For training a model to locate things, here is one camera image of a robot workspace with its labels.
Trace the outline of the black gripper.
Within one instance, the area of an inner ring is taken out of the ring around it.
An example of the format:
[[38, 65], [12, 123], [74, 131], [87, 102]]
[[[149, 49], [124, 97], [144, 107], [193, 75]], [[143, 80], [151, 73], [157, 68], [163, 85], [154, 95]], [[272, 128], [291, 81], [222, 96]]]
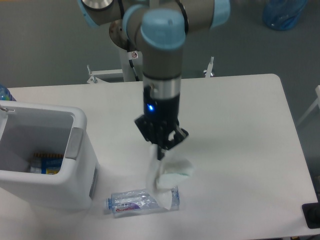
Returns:
[[[143, 92], [143, 111], [134, 120], [137, 128], [147, 142], [156, 145], [156, 158], [162, 160], [164, 150], [170, 150], [182, 143], [189, 133], [178, 122], [180, 94], [170, 99], [153, 99], [149, 91]], [[166, 122], [167, 128], [160, 123]]]

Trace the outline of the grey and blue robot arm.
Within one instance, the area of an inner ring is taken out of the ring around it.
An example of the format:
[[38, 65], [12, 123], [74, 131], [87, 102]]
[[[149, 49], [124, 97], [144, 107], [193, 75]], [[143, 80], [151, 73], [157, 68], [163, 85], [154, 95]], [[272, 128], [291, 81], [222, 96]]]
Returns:
[[152, 7], [149, 0], [80, 0], [78, 5], [92, 27], [120, 20], [126, 39], [141, 52], [143, 115], [135, 124], [162, 160], [189, 135], [178, 120], [186, 37], [224, 24], [230, 2], [171, 0]]

